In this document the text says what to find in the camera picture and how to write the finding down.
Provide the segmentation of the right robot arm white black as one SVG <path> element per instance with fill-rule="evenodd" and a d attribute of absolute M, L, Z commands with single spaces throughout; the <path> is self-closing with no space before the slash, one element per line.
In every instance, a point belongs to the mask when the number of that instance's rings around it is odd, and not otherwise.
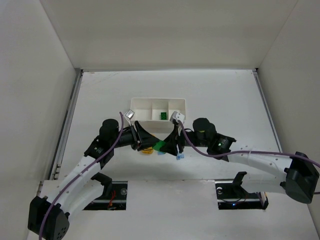
<path fill-rule="evenodd" d="M 179 156 L 185 147 L 191 147 L 204 157 L 246 165 L 262 173 L 240 171 L 233 179 L 234 186 L 247 193 L 280 193 L 303 204 L 312 202 L 320 165 L 306 154 L 254 150 L 245 144 L 235 146 L 236 139 L 218 133 L 207 118 L 194 120 L 191 131 L 187 131 L 180 120 L 172 122 L 173 131 L 155 150 Z"/>

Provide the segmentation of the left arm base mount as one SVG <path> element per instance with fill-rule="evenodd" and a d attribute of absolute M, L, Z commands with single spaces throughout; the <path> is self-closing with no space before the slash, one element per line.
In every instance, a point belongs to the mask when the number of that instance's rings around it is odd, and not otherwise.
<path fill-rule="evenodd" d="M 113 181 L 102 173 L 92 177 L 103 186 L 102 194 L 91 201 L 84 211 L 125 211 L 127 208 L 128 181 Z"/>

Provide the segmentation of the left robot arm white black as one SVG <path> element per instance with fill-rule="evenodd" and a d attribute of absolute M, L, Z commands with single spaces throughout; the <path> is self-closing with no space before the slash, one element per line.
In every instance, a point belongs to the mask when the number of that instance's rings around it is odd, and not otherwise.
<path fill-rule="evenodd" d="M 39 239 L 61 240 L 70 227 L 72 216 L 100 197 L 111 179 L 100 171 L 114 156 L 114 149 L 131 146 L 141 151 L 154 147 L 159 139 L 148 133 L 138 121 L 106 119 L 76 167 L 58 184 L 54 192 L 30 202 L 27 228 Z"/>

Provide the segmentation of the small green lego brick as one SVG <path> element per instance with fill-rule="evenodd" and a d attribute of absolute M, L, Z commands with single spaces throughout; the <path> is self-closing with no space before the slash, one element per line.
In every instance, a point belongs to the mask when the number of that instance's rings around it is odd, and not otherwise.
<path fill-rule="evenodd" d="M 161 112 L 160 119 L 166 121 L 168 119 L 167 112 Z"/>

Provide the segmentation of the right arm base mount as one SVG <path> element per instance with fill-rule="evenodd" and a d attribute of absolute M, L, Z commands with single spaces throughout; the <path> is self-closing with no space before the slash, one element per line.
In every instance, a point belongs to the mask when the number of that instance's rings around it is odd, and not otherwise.
<path fill-rule="evenodd" d="M 215 181 L 217 206 L 219 210 L 266 210 L 269 200 L 264 192 L 247 192 L 243 178 L 247 172 L 238 172 L 234 179 Z"/>

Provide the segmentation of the green lego brick stack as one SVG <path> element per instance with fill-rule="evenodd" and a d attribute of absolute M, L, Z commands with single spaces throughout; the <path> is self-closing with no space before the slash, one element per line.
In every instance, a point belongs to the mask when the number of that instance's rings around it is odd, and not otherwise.
<path fill-rule="evenodd" d="M 161 148 L 165 145 L 166 143 L 163 140 L 158 141 L 153 147 L 152 149 L 157 151 L 157 152 L 161 152 Z"/>

